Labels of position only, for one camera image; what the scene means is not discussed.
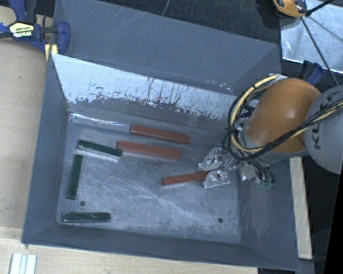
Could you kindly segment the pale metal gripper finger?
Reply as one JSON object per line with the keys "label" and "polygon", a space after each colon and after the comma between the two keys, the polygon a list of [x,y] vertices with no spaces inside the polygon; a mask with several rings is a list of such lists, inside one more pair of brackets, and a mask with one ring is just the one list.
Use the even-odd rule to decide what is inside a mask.
{"label": "pale metal gripper finger", "polygon": [[220,147],[212,148],[209,153],[203,158],[202,162],[198,164],[200,171],[231,171],[236,169],[237,159],[230,153],[225,152]]}
{"label": "pale metal gripper finger", "polygon": [[230,184],[228,173],[219,169],[208,172],[206,178],[203,180],[203,187],[205,189],[211,189],[228,184]]}

